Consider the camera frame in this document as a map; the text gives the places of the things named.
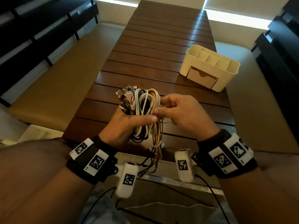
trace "forearm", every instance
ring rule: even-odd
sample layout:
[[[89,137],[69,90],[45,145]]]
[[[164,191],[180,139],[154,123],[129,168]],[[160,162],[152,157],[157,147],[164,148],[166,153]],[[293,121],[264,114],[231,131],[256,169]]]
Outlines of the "forearm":
[[[75,223],[94,187],[64,168],[1,224]]]
[[[298,223],[299,203],[261,169],[219,183],[239,223]]]

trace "hand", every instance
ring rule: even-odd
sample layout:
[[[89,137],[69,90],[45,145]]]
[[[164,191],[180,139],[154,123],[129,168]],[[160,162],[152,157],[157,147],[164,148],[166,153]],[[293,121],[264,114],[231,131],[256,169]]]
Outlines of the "hand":
[[[103,142],[117,148],[129,141],[135,127],[148,126],[156,123],[157,120],[156,116],[129,116],[118,108],[99,137]]]
[[[161,118],[171,118],[174,124],[203,141],[216,135],[220,129],[211,120],[199,102],[192,96],[169,94],[161,97],[163,107],[157,107],[154,115]]]

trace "small drawer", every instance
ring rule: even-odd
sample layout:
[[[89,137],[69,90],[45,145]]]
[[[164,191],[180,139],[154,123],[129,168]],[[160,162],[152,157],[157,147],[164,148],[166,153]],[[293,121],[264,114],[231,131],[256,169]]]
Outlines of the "small drawer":
[[[204,71],[201,71],[195,67],[191,67],[189,69],[187,78],[200,84],[203,85],[209,89],[213,87],[215,82],[217,82],[218,78],[215,76],[212,76]]]

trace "finger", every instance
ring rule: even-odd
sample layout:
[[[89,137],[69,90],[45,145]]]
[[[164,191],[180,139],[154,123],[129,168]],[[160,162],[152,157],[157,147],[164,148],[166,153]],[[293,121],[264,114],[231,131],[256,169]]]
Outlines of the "finger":
[[[166,108],[166,107],[157,107],[154,110],[154,115],[161,118],[175,118],[176,107]]]
[[[177,104],[182,99],[182,97],[183,95],[177,93],[168,94],[160,98],[160,104],[172,104],[173,107],[173,104]]]
[[[129,123],[131,127],[148,126],[158,121],[156,116],[141,115],[141,116],[130,116]]]

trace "bundle of cables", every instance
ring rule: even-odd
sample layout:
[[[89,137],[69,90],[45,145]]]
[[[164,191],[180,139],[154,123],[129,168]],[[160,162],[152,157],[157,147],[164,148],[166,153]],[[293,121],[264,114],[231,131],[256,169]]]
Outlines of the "bundle of cables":
[[[123,89],[125,94],[119,90],[116,92],[121,101],[120,107],[125,114],[131,115],[152,115],[156,107],[160,107],[160,95],[155,89],[143,90],[136,86],[128,86],[127,90]],[[138,173],[139,177],[145,175],[148,170],[155,165],[154,173],[158,166],[159,159],[162,158],[162,137],[163,137],[163,119],[158,118],[155,124],[150,126],[136,127],[131,135],[131,139],[135,143],[141,143],[150,138],[152,147],[150,148],[152,156],[147,157],[143,163],[138,164],[145,167]],[[151,159],[150,165],[145,162]]]

